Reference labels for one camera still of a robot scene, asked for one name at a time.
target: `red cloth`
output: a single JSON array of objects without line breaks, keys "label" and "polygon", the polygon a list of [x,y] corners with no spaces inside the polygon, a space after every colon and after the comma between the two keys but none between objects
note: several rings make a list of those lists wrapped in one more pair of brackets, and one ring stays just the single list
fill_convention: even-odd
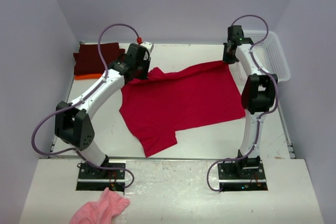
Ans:
[{"label": "red cloth", "polygon": [[154,68],[148,80],[133,80],[121,91],[120,113],[146,157],[176,144],[175,131],[245,116],[240,93],[222,61],[174,73]]}]

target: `gray wall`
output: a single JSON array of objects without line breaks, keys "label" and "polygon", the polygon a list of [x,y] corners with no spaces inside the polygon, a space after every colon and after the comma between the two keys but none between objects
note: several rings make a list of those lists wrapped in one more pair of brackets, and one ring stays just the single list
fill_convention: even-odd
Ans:
[{"label": "gray wall", "polygon": [[[133,25],[153,42],[211,42],[226,38],[226,28],[238,16],[265,17],[275,28],[290,0],[58,0],[78,40],[96,41],[107,25]],[[244,20],[245,28],[263,29],[257,20]],[[131,31],[116,28],[106,40],[134,39]]]},{"label": "gray wall", "polygon": [[326,223],[336,222],[336,0],[292,0],[277,28],[291,71],[281,104]]},{"label": "gray wall", "polygon": [[[38,161],[30,135],[70,87],[77,41],[56,0],[0,0],[0,223],[18,223]],[[50,149],[52,121],[38,134]]]}]

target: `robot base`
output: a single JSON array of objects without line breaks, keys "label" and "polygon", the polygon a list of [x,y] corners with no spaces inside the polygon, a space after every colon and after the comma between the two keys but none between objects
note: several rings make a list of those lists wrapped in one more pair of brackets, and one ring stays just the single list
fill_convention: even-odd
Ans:
[{"label": "robot base", "polygon": [[264,166],[260,161],[258,169],[237,171],[235,162],[217,165],[219,187],[222,191],[263,191],[268,190]]},{"label": "robot base", "polygon": [[[124,192],[125,172],[123,170],[101,170],[95,169],[86,163],[77,165],[79,168],[77,179],[77,191],[104,191],[108,187],[111,191]],[[125,168],[126,163],[103,163],[104,167]]]}]

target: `maroon towel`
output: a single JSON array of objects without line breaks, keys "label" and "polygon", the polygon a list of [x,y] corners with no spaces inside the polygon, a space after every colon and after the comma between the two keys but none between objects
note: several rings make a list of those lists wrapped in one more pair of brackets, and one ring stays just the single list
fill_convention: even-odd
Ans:
[{"label": "maroon towel", "polygon": [[[107,65],[125,53],[125,49],[119,49],[118,43],[101,44],[100,48]],[[76,61],[76,65],[73,68],[73,74],[75,76],[91,73],[103,73],[105,71],[104,65],[98,54],[97,44],[81,44],[79,52],[73,53],[73,56]]]},{"label": "maroon towel", "polygon": [[236,83],[222,61],[174,73],[154,68],[148,80],[133,80],[121,91],[120,113],[146,157],[176,144],[175,131],[245,116]]}]

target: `white tabletop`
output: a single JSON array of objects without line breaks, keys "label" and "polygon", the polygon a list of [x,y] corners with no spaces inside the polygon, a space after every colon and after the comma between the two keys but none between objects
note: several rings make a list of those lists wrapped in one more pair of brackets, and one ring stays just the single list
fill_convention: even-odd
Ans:
[{"label": "white tabletop", "polygon": [[[114,223],[323,223],[304,160],[264,158],[268,191],[215,193],[210,161],[127,161],[135,174],[129,207]],[[66,224],[101,191],[75,191],[78,159],[41,159],[20,224]],[[217,170],[211,184],[218,186]]]},{"label": "white tabletop", "polygon": [[[151,69],[159,67],[163,72],[181,71],[189,66],[209,61],[221,60],[223,45],[154,45]],[[263,61],[264,51],[256,49]],[[230,71],[242,92],[245,82],[238,75],[237,65],[230,65]],[[69,101],[81,95],[95,80],[75,80]],[[122,94],[119,90],[98,110],[92,123],[95,141],[100,149],[112,157],[145,157],[139,140],[128,130],[119,108]],[[217,159],[234,157],[244,135],[245,118],[176,132],[177,145],[165,149],[151,157]],[[57,139],[55,151],[69,146]],[[266,117],[260,142],[261,158],[289,158],[287,140],[277,112]]]}]

